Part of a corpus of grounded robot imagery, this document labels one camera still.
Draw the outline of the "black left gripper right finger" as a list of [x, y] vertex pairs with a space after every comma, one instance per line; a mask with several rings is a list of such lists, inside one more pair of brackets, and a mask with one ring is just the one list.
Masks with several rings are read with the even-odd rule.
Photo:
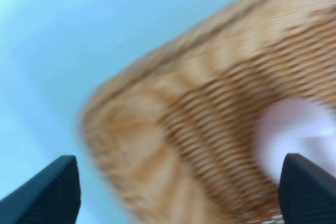
[[286, 224], [335, 224], [335, 177], [300, 154], [287, 154], [278, 189]]

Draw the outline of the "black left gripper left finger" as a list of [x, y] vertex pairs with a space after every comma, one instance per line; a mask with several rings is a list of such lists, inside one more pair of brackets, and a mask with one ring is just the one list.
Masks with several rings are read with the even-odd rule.
[[76, 223], [81, 207], [77, 159], [62, 155], [1, 199], [1, 223]]

